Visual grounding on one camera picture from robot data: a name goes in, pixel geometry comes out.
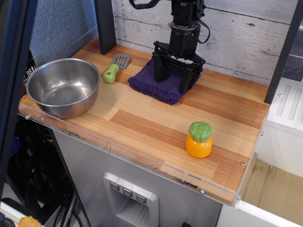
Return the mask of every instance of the green spatula handle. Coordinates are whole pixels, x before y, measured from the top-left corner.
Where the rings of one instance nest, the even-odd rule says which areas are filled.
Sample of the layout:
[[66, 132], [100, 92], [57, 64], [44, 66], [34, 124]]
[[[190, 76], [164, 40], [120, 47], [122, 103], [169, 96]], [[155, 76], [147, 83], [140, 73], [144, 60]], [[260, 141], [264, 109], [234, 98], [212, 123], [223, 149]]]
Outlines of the green spatula handle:
[[103, 74], [103, 80], [110, 84], [116, 79], [116, 73], [119, 72], [119, 65], [112, 64], [109, 69]]

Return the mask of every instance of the wood plank wall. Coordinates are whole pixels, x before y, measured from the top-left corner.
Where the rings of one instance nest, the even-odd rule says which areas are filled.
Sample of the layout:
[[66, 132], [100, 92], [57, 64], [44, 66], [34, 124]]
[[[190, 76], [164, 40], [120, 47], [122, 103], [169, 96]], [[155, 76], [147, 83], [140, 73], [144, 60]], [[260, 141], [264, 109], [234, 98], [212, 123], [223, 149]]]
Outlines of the wood plank wall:
[[[154, 41], [169, 42], [173, 19], [169, 0], [141, 10], [128, 0], [112, 3], [118, 44], [152, 53]], [[206, 60], [204, 68], [269, 85], [296, 4], [297, 0], [205, 0], [202, 20], [211, 37], [198, 44], [196, 52]], [[201, 30], [204, 40], [207, 30]]]

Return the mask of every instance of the bowl rim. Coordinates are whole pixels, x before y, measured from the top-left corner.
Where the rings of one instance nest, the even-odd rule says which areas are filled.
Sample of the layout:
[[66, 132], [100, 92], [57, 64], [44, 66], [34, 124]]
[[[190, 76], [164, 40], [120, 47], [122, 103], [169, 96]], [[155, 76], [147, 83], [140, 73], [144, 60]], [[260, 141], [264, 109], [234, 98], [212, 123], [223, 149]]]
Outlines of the bowl rim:
[[[92, 66], [92, 68], [96, 71], [96, 73], [99, 75], [98, 76], [98, 82], [97, 82], [97, 85], [95, 86], [95, 88], [87, 95], [85, 96], [84, 98], [78, 100], [77, 102], [73, 102], [73, 103], [69, 103], [69, 104], [65, 104], [65, 105], [47, 105], [47, 104], [44, 104], [44, 103], [41, 103], [41, 102], [38, 102], [36, 101], [36, 99], [34, 99], [30, 93], [28, 92], [28, 87], [29, 87], [29, 83], [31, 81], [31, 78], [34, 74], [36, 74], [37, 71], [41, 70], [42, 68], [46, 67], [47, 65], [51, 64], [51, 63], [55, 63], [55, 62], [58, 62], [58, 61], [82, 61], [84, 63], [87, 63], [89, 65]], [[62, 58], [62, 59], [57, 59], [57, 60], [54, 60], [54, 61], [50, 61], [50, 62], [47, 62], [43, 65], [41, 65], [40, 67], [38, 67], [33, 73], [32, 75], [30, 75], [27, 79], [27, 84], [26, 84], [26, 89], [27, 89], [27, 95], [37, 104], [39, 105], [42, 105], [42, 106], [46, 106], [46, 107], [64, 107], [64, 106], [70, 106], [70, 105], [73, 105], [73, 104], [76, 104], [76, 103], [79, 103], [87, 98], [89, 98], [92, 94], [95, 93], [95, 91], [98, 89], [99, 85], [100, 85], [100, 81], [101, 81], [101, 75], [100, 75], [100, 72], [99, 70], [97, 69], [96, 66], [94, 66], [92, 63], [90, 63], [89, 61], [86, 61], [86, 60], [83, 60], [83, 59], [79, 59], [79, 58]]]

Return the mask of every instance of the green top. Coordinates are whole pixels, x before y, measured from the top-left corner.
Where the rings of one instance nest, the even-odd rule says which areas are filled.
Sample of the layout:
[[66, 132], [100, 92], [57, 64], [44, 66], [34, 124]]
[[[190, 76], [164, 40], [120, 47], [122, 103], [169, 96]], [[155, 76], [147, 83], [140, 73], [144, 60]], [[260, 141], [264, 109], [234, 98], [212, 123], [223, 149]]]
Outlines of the green top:
[[198, 143], [207, 142], [208, 138], [212, 134], [212, 127], [209, 124], [204, 122], [194, 122], [189, 127], [189, 134]]

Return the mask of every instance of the slotted spatula head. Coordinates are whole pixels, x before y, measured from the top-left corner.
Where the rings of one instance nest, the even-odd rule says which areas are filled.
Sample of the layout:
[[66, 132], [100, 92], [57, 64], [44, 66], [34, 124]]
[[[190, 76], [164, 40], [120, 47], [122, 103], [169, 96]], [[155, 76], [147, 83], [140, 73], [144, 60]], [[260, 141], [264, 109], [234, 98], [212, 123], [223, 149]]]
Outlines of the slotted spatula head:
[[123, 70], [127, 67], [129, 59], [129, 55], [117, 53], [112, 61], [112, 64], [117, 64], [119, 68]]

